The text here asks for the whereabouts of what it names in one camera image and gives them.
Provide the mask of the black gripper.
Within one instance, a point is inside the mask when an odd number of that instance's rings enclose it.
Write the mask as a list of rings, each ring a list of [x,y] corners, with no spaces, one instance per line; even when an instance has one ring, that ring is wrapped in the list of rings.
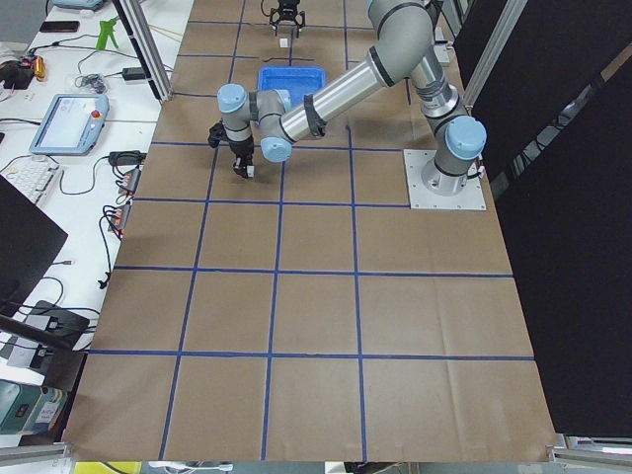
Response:
[[[235,155],[235,162],[233,163],[233,171],[244,179],[249,179],[249,171],[254,170],[253,154],[254,154],[254,141],[244,140],[240,142],[231,141],[229,143],[231,151]]]
[[[278,0],[277,6],[271,8],[269,13],[269,25],[277,35],[278,24],[293,23],[295,24],[295,36],[300,37],[300,33],[305,27],[305,12],[298,11],[300,0]]]

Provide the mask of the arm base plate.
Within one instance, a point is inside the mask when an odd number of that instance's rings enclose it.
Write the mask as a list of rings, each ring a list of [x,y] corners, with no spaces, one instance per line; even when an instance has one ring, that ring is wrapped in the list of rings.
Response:
[[[465,175],[451,177],[435,166],[434,150],[404,149],[404,168],[413,210],[486,211],[475,164]]]

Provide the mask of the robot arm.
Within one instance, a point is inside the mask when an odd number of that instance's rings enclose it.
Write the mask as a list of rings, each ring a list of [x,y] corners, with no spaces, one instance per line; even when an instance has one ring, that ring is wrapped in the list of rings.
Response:
[[[367,15],[377,35],[365,59],[295,107],[281,90],[248,92],[239,84],[223,85],[217,93],[221,119],[209,131],[208,144],[228,143],[235,156],[234,172],[254,175],[254,138],[270,162],[289,159],[294,143],[324,136],[326,125],[381,88],[410,79],[421,99],[421,110],[437,143],[433,160],[422,171],[426,188],[439,196],[458,195],[472,179],[469,169],[487,140],[484,125],[469,116],[458,90],[451,85],[435,56],[438,7],[431,1],[370,1]]]

